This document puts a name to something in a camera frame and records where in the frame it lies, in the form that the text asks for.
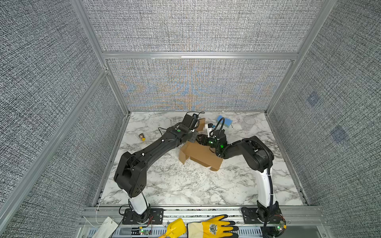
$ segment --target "blue sponge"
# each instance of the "blue sponge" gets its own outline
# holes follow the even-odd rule
[[[218,122],[221,118],[222,118],[222,116],[219,115],[219,116],[217,117],[216,122]],[[232,124],[232,122],[233,122],[232,120],[230,120],[229,118],[226,118],[226,117],[225,117],[225,123],[224,123],[224,126],[229,127],[229,126]]]

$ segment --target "yellow scoop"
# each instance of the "yellow scoop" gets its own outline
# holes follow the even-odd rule
[[[159,238],[178,238],[179,236],[185,234],[187,232],[187,228],[185,227],[184,221],[179,218],[174,222],[171,222],[168,225],[167,232],[160,236]]]

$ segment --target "gray fabric wall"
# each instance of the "gray fabric wall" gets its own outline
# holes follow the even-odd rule
[[[270,119],[336,238],[379,237],[381,2],[339,0]]]
[[[290,60],[110,59],[134,111],[265,110]]]
[[[0,206],[101,69],[69,0],[0,6]]]
[[[1,238],[73,237],[91,206],[123,121],[104,79]]]
[[[297,52],[323,0],[83,0],[104,51]]]

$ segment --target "yellow glove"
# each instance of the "yellow glove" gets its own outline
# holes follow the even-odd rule
[[[188,238],[238,238],[237,233],[232,233],[238,230],[238,227],[234,226],[235,222],[223,221],[225,218],[227,215],[220,215],[204,222],[188,223]]]

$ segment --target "white marble tabletop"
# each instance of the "white marble tabletop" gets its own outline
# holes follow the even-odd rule
[[[181,122],[185,112],[133,112],[102,193],[101,204],[127,204],[128,195],[114,182],[121,155],[139,151],[160,137],[158,127],[167,128]],[[259,112],[207,112],[205,123],[216,124],[218,115],[233,122],[225,128],[229,143],[256,135],[274,153],[272,181],[280,205],[302,205],[287,166],[282,158],[265,115]],[[139,134],[144,133],[142,142]],[[178,160],[179,146],[158,159],[147,171],[143,190],[153,205],[251,205],[256,204],[258,188],[254,171],[242,155],[224,160],[218,171],[197,162]]]

